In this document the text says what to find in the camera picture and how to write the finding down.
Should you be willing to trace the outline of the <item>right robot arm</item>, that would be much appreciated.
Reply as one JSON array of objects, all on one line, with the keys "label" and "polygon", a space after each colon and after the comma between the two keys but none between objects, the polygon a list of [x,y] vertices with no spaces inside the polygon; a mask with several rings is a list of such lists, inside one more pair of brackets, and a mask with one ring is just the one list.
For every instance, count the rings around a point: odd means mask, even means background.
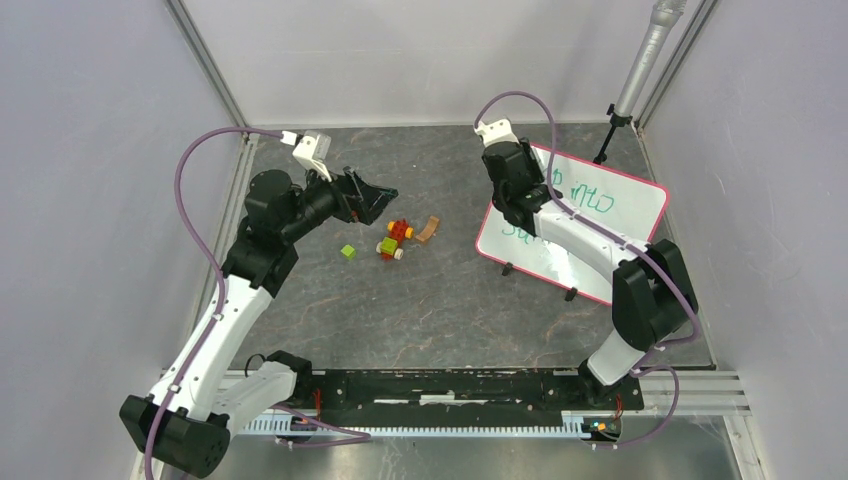
[{"label": "right robot arm", "polygon": [[540,153],[525,139],[485,145],[493,192],[476,248],[505,273],[518,270],[610,305],[611,333],[578,367],[580,400],[602,408],[654,352],[681,343],[684,325],[692,327],[686,342],[700,336],[697,298],[674,242],[609,226],[625,210],[607,195],[573,205],[553,178],[573,161],[552,153],[543,162]]}]

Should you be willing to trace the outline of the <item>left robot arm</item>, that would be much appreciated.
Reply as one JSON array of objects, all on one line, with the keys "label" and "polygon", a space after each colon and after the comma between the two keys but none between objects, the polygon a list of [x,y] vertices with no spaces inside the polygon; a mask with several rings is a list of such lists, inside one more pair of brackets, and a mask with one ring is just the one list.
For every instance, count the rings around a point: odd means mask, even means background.
[{"label": "left robot arm", "polygon": [[309,171],[304,186],[282,170],[256,175],[202,321],[149,393],[128,396],[119,410],[138,450],[206,478],[221,463],[231,438],[265,410],[283,401],[295,408],[306,405],[314,394],[311,364],[286,352],[270,355],[258,372],[226,391],[220,383],[295,266],[296,242],[330,218],[370,225],[397,195],[350,168],[328,178]]}]

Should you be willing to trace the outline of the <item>pink framed whiteboard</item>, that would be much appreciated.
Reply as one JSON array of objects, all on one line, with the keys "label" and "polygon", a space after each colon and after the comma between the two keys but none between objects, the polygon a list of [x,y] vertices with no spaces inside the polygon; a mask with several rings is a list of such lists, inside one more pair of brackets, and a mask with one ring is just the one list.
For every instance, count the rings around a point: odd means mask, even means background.
[{"label": "pink framed whiteboard", "polygon": [[[665,187],[636,176],[594,165],[558,152],[554,188],[586,216],[640,240],[650,240],[669,202]],[[509,224],[494,207],[484,217],[475,247],[478,253],[522,273],[608,305],[612,287],[590,265],[566,249],[533,237]]]}]

